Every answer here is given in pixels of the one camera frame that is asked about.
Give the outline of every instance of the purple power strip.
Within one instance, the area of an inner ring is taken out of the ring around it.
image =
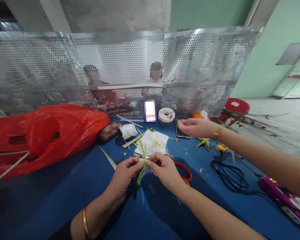
[[[262,178],[258,181],[258,185],[287,217],[300,226],[300,198],[298,196],[272,178]]]

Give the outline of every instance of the red plastic bag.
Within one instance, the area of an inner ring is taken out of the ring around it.
[[[103,112],[73,104],[43,106],[0,118],[0,152],[30,150],[3,179],[29,174],[90,146],[111,123]],[[0,156],[0,175],[25,153]]]

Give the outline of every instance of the hand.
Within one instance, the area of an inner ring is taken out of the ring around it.
[[[146,164],[156,173],[162,184],[177,196],[181,186],[187,186],[182,180],[173,160],[161,153],[154,153],[146,161]]]
[[[108,193],[108,196],[115,198],[118,205],[124,202],[131,179],[139,176],[138,171],[144,165],[144,162],[139,162],[139,159],[138,157],[131,157],[118,164],[105,191],[105,193]]]
[[[200,118],[188,118],[178,121],[178,128],[195,138],[213,138],[214,133],[220,127],[219,124]]]

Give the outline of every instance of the metal mesh partition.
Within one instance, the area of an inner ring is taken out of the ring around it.
[[[143,116],[143,100],[178,115],[220,114],[261,29],[176,33],[0,33],[0,108],[74,103]]]

